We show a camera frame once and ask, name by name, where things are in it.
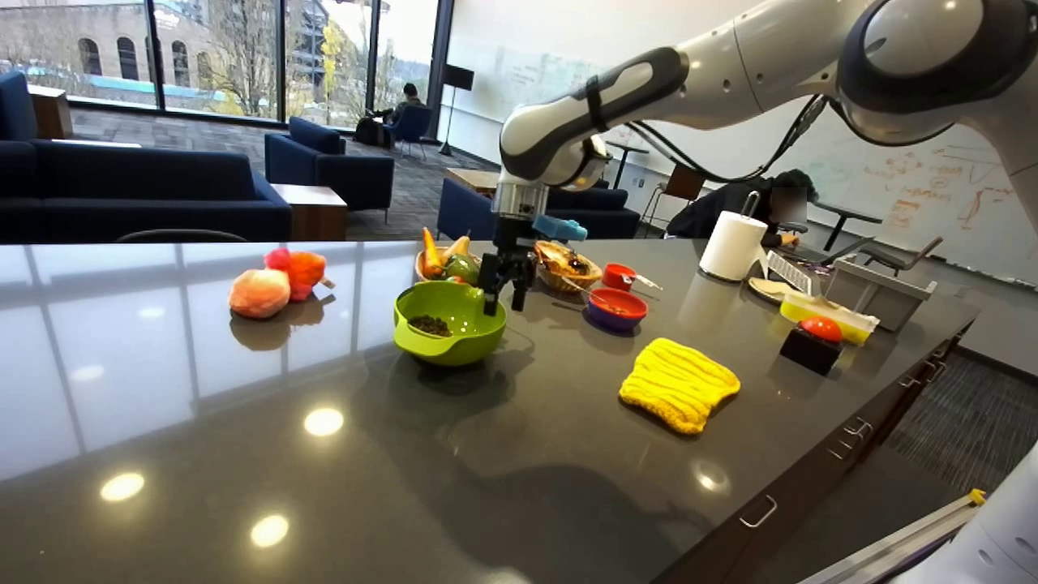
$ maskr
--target yellow sponge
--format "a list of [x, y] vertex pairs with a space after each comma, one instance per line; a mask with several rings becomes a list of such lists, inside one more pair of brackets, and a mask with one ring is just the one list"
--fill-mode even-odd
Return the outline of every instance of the yellow sponge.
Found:
[[710, 414], [741, 393], [741, 377], [708, 354], [657, 337], [620, 385], [620, 402], [658, 415], [678, 434], [700, 434]]

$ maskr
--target green bowl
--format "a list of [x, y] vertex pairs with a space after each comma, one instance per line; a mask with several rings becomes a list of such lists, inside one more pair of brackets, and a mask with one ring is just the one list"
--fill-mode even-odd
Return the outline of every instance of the green bowl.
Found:
[[471, 367], [488, 362], [508, 334], [508, 310], [485, 314], [485, 294], [474, 287], [429, 281], [394, 307], [394, 341], [434, 367]]

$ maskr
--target person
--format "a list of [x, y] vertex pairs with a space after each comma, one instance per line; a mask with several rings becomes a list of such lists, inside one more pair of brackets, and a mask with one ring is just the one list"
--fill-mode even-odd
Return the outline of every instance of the person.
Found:
[[394, 150], [396, 140], [419, 140], [429, 129], [429, 105], [411, 82], [402, 84], [402, 101], [394, 111], [373, 111], [358, 123], [358, 140]]
[[673, 225], [670, 234], [673, 237], [692, 237], [692, 241], [710, 241], [719, 211], [737, 211], [737, 216], [751, 216], [755, 220], [765, 220], [770, 230], [763, 237], [765, 249], [793, 249], [799, 247], [796, 234], [782, 234], [782, 220], [793, 217], [802, 204], [814, 202], [814, 183], [810, 177], [805, 177], [802, 169], [788, 169], [776, 179], [737, 179], [727, 183], [723, 189], [694, 198], [688, 209], [682, 209]]

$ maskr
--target dark countertop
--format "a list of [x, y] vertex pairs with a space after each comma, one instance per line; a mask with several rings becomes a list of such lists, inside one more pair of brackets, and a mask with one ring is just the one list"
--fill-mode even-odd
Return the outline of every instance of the dark countertop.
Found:
[[[0, 247], [4, 582], [645, 582], [970, 321], [938, 297], [817, 377], [694, 247], [606, 241], [578, 249], [661, 284], [635, 337], [536, 294], [495, 362], [445, 374], [389, 341], [417, 245], [315, 245], [335, 300], [235, 327], [267, 249]], [[744, 377], [694, 443], [616, 398], [658, 334]], [[310, 438], [315, 407], [343, 431]], [[145, 490], [101, 503], [117, 472]], [[264, 513], [289, 518], [267, 551]]]

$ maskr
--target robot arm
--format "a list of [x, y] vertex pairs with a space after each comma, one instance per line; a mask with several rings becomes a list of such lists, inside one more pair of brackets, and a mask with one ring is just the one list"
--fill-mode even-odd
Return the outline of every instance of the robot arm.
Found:
[[499, 137], [495, 198], [503, 237], [480, 287], [496, 300], [533, 281], [523, 259], [549, 189], [593, 186], [628, 120], [717, 129], [805, 95], [824, 95], [878, 146], [922, 142], [951, 123], [999, 152], [1038, 228], [1038, 0], [770, 0], [708, 36], [651, 48], [553, 105], [521, 109]]

